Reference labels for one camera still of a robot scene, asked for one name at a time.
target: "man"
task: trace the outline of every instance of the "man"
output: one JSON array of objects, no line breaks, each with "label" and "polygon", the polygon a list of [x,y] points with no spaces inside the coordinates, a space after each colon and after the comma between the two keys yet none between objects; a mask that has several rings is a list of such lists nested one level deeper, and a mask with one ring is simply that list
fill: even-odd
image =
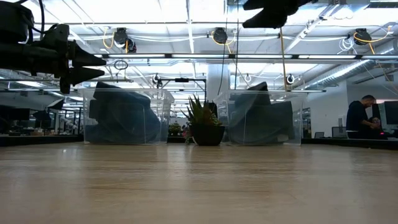
[{"label": "man", "polygon": [[380,124],[368,121],[366,108],[376,103],[371,95],[362,97],[361,101],[354,101],[348,107],[346,130],[350,139],[367,139],[372,129],[379,129]]}]

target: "dark shirt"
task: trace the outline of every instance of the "dark shirt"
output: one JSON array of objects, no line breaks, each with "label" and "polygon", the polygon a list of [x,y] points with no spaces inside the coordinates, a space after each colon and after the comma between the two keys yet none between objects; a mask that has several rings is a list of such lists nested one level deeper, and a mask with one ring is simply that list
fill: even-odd
[{"label": "dark shirt", "polygon": [[347,131],[367,131],[368,126],[361,122],[368,120],[364,105],[359,101],[352,102],[348,107],[346,129]]}]

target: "wooden table surface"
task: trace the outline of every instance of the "wooden table surface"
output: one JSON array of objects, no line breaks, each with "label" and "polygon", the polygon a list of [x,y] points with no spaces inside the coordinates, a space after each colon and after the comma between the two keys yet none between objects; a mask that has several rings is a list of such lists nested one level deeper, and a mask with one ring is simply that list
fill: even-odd
[{"label": "wooden table surface", "polygon": [[397,223],[398,152],[335,146],[0,148],[0,223]]}]

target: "potted plant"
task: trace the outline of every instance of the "potted plant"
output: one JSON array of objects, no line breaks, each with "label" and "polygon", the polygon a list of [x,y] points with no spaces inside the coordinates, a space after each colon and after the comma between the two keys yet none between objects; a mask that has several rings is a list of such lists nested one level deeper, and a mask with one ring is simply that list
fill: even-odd
[{"label": "potted plant", "polygon": [[181,126],[177,123],[177,121],[169,126],[169,134],[171,136],[178,136],[180,131],[181,131]]},{"label": "potted plant", "polygon": [[205,101],[202,106],[199,98],[193,97],[194,100],[189,98],[188,114],[182,112],[190,123],[189,129],[193,140],[199,146],[219,145],[223,139],[225,127],[210,109],[208,101]]}]

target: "plastic storage container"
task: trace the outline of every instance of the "plastic storage container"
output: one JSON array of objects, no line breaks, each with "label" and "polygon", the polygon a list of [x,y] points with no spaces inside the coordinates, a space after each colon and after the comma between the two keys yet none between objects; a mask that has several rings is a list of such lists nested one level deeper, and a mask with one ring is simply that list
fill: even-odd
[{"label": "plastic storage container", "polygon": [[226,126],[223,143],[301,144],[303,93],[230,90],[215,99]]},{"label": "plastic storage container", "polygon": [[173,96],[167,90],[95,88],[83,90],[85,142],[167,142]]}]

